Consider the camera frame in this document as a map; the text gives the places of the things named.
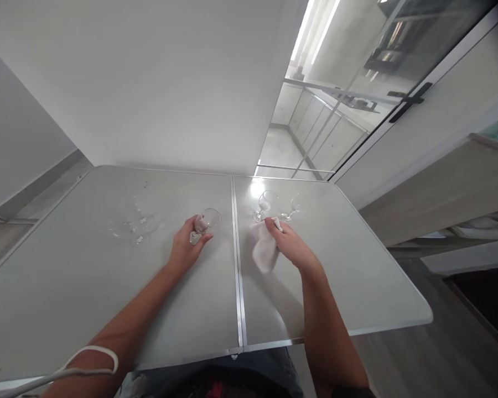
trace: white table top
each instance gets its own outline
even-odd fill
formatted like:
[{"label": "white table top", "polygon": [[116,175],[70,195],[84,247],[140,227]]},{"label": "white table top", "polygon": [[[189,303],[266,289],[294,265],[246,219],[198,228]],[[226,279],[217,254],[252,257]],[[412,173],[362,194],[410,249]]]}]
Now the white table top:
[{"label": "white table top", "polygon": [[[279,256],[263,276],[249,228],[272,189],[281,208],[299,191],[314,205],[292,227],[325,266],[350,334],[412,326],[432,312],[358,212],[325,182],[103,166],[88,173],[0,263],[0,381],[49,374],[85,345],[168,260],[173,234],[207,207],[222,226],[175,289],[144,345],[140,368],[302,341],[300,277]],[[137,247],[108,220],[135,195],[163,219]]]},{"label": "white table top", "polygon": [[313,202],[292,228],[325,268],[350,335],[431,322],[432,311],[337,186],[325,182],[235,177],[237,225],[243,292],[244,350],[291,345],[303,338],[300,275],[280,254],[272,273],[263,275],[252,259],[255,239],[251,214],[265,190],[279,195],[268,216],[290,211],[298,192]]},{"label": "white table top", "polygon": [[[129,195],[165,224],[136,247],[107,232],[119,199]],[[0,266],[0,381],[61,367],[165,264],[184,221],[207,207],[221,213],[222,225],[163,307],[140,364],[239,352],[231,178],[104,166]]]}]

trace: person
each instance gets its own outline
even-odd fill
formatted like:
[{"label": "person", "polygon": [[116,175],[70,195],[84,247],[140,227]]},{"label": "person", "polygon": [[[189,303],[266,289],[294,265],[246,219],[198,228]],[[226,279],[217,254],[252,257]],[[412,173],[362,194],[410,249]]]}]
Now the person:
[{"label": "person", "polygon": [[[116,373],[58,380],[47,389],[44,398],[302,396],[285,348],[132,372],[154,318],[212,238],[211,234],[205,234],[196,245],[189,242],[195,219],[196,216],[187,219],[175,234],[165,266],[89,343],[116,353],[119,359]],[[278,249],[300,273],[304,345],[318,398],[374,397],[318,258],[288,224],[281,224],[283,232],[280,232],[270,218],[265,223]],[[87,350],[78,354],[68,367],[112,369],[113,362],[104,353]]]}]

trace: black door handle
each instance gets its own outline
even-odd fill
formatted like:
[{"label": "black door handle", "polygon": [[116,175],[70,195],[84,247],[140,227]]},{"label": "black door handle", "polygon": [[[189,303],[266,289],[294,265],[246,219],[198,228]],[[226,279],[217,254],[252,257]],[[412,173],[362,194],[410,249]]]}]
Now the black door handle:
[{"label": "black door handle", "polygon": [[[397,112],[393,115],[393,117],[389,120],[389,123],[394,123],[397,120],[399,120],[402,115],[404,115],[408,109],[410,109],[414,104],[420,104],[424,102],[424,98],[422,96],[424,93],[428,91],[430,87],[433,86],[433,83],[426,82],[423,84],[423,86],[415,93],[413,97],[403,97],[401,102],[405,102],[406,104]],[[388,95],[393,94],[393,96],[397,97],[395,95],[395,92],[390,91]]]}]

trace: cabinet door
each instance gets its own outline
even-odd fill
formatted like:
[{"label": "cabinet door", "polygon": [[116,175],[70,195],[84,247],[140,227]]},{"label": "cabinet door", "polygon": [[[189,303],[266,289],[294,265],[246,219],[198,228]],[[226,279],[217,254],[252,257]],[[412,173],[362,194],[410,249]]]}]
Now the cabinet door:
[{"label": "cabinet door", "polygon": [[367,133],[362,129],[347,119],[341,118],[312,158],[312,162],[319,170],[332,170],[341,158],[351,148],[355,148],[366,135]]},{"label": "cabinet door", "polygon": [[288,125],[302,93],[301,87],[284,83],[273,111],[271,123]]},{"label": "cabinet door", "polygon": [[308,149],[310,149],[310,145],[312,145],[312,143],[315,140],[315,137],[317,137],[317,134],[319,134],[321,127],[323,127],[323,124],[325,124],[326,119],[330,116],[331,111],[332,111],[332,109],[329,109],[328,106],[323,107],[323,110],[319,114],[319,117],[317,118],[312,129],[308,133],[306,140],[302,143],[305,151],[308,151]]},{"label": "cabinet door", "polygon": [[330,132],[334,129],[334,127],[336,127],[336,124],[338,123],[340,118],[341,116],[339,116],[337,113],[334,112],[334,114],[330,118],[330,121],[323,129],[323,132],[321,133],[319,138],[315,141],[315,145],[313,146],[312,149],[310,149],[310,152],[308,153],[310,159],[312,159],[314,155],[319,151],[319,148],[321,148],[321,145],[325,142]]},{"label": "cabinet door", "polygon": [[295,136],[297,137],[301,145],[303,145],[308,134],[310,133],[310,131],[312,131],[312,127],[314,127],[314,124],[317,121],[319,115],[321,114],[323,107],[324,105],[321,101],[319,101],[315,97],[312,97],[310,105],[308,105],[306,113],[304,114],[304,117],[300,121],[299,127],[295,132]]},{"label": "cabinet door", "polygon": [[297,102],[295,111],[293,111],[292,119],[289,121],[289,127],[294,134],[297,131],[300,121],[303,119],[306,109],[308,108],[308,105],[310,105],[311,100],[312,94],[307,91],[303,91],[303,93],[300,95],[299,102]]}]

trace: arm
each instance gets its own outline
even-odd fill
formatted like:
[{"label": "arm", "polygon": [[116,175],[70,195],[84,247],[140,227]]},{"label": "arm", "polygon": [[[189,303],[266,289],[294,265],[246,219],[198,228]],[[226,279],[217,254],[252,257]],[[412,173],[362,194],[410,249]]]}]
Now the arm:
[{"label": "arm", "polygon": [[[89,345],[106,347],[118,356],[115,375],[70,377],[56,381],[43,395],[44,398],[92,397],[112,398],[132,369],[142,342],[162,304],[183,275],[194,265],[211,234],[202,236],[195,246],[190,243],[195,217],[186,220],[173,238],[168,263],[153,277],[131,302],[124,307],[90,342]],[[68,368],[112,369],[112,359],[96,351],[80,353]]]},{"label": "arm", "polygon": [[336,386],[369,388],[364,366],[341,319],[323,266],[288,224],[281,226],[283,233],[266,218],[266,227],[277,247],[300,272],[304,346],[318,396],[330,396]]}]

